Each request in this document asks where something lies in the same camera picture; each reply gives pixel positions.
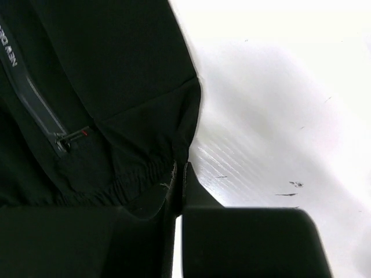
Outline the black shorts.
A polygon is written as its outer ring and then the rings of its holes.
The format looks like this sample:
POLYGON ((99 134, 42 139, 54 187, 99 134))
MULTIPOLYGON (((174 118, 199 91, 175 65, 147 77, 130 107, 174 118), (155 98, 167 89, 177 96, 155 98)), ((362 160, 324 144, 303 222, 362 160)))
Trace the black shorts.
POLYGON ((2 1, 1 206, 169 189, 200 100, 168 1, 2 1))

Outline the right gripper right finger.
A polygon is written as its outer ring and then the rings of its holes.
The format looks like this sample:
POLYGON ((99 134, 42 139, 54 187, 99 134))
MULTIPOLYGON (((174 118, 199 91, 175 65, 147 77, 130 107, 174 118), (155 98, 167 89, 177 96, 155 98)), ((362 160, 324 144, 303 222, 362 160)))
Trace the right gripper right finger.
POLYGON ((226 208, 183 171, 184 277, 331 277, 310 216, 297 208, 226 208))

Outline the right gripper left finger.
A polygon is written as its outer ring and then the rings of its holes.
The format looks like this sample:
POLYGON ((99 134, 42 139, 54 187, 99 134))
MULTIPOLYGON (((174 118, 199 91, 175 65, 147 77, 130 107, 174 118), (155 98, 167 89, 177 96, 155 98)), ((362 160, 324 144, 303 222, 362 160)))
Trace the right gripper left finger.
POLYGON ((171 277, 176 177, 121 207, 1 208, 1 276, 171 277))

